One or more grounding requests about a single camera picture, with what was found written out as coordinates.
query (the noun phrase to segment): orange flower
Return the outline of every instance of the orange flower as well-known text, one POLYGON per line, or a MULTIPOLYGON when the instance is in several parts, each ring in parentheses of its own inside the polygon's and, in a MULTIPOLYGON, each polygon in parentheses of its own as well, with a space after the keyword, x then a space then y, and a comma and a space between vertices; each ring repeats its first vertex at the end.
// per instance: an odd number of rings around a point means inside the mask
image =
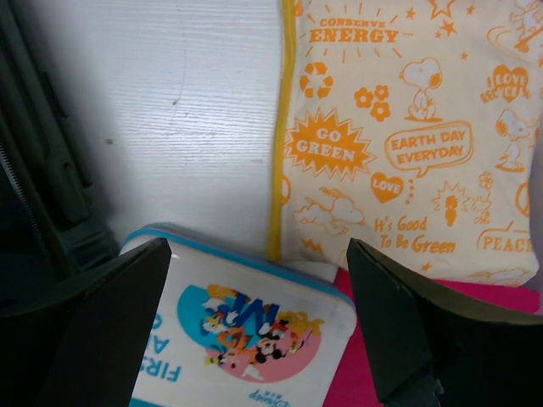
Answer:
POLYGON ((356 106, 359 108, 369 109, 372 107, 373 93, 368 91, 367 88, 361 87, 355 93, 355 100, 356 106))
POLYGON ((492 189, 492 182, 492 174, 489 171, 485 171, 479 176, 479 186, 487 191, 492 189))
POLYGON ((373 104, 370 115, 379 123, 390 117, 390 106, 386 102, 376 102, 373 104))
POLYGON ((375 96, 382 102, 389 96, 389 87, 386 85, 377 85, 375 88, 375 96))

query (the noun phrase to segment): white case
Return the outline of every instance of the white case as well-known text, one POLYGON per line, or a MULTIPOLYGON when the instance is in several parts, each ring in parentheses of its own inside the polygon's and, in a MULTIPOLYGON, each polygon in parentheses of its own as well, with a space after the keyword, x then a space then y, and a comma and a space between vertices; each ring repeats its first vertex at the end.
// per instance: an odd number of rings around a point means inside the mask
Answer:
POLYGON ((131 407, 313 407, 355 329, 333 285, 219 248, 166 224, 171 264, 131 407))

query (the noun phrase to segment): white table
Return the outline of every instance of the white table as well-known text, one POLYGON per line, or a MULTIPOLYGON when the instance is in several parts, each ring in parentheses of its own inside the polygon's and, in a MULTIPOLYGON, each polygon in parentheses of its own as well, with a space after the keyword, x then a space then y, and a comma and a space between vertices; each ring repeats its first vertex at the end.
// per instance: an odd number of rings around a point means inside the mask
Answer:
MULTIPOLYGON (((279 1, 24 1, 62 67, 116 236, 168 220, 264 253, 279 1)), ((543 202, 543 176, 532 194, 543 202)))

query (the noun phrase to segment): recycling symbol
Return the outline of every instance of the recycling symbol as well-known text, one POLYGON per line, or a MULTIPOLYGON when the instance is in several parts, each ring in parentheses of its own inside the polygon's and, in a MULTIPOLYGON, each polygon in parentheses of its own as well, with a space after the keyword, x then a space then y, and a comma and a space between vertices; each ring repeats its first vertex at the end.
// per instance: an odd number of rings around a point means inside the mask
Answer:
POLYGON ((330 94, 333 78, 327 75, 328 67, 323 62, 311 62, 305 67, 305 73, 299 79, 299 87, 306 98, 325 98, 330 94))

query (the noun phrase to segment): blue trim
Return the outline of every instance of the blue trim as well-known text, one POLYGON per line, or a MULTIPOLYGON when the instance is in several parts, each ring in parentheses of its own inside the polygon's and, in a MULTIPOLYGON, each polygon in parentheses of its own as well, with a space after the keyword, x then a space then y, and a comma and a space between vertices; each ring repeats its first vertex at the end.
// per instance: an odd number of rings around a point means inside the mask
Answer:
POLYGON ((313 280, 307 276, 302 275, 296 270, 290 270, 286 267, 282 267, 280 265, 274 265, 273 263, 269 263, 260 259, 251 259, 248 257, 244 257, 241 254, 236 254, 236 253, 227 251, 223 248, 210 246, 207 243, 198 242, 196 240, 192 240, 189 237, 184 237, 178 234, 170 233, 168 231, 159 231, 159 230, 152 229, 149 227, 144 227, 142 229, 139 229, 138 231, 131 233, 130 236, 126 238, 125 244, 130 242, 135 237, 138 237, 141 235, 163 237, 164 239, 171 240, 172 242, 181 244, 183 246, 194 248, 196 250, 199 250, 200 252, 211 254, 213 256, 220 257, 225 260, 232 261, 234 263, 245 265, 252 269, 257 269, 267 274, 271 274, 275 277, 282 278, 283 280, 294 282, 296 284, 301 284, 303 286, 320 291, 321 293, 326 293, 334 297, 341 298, 351 307, 354 307, 352 300, 331 284, 328 285, 326 283, 318 281, 317 279, 313 280))
POLYGON ((130 404, 128 407, 163 407, 158 404, 149 403, 147 401, 139 400, 139 399, 131 399, 130 404))

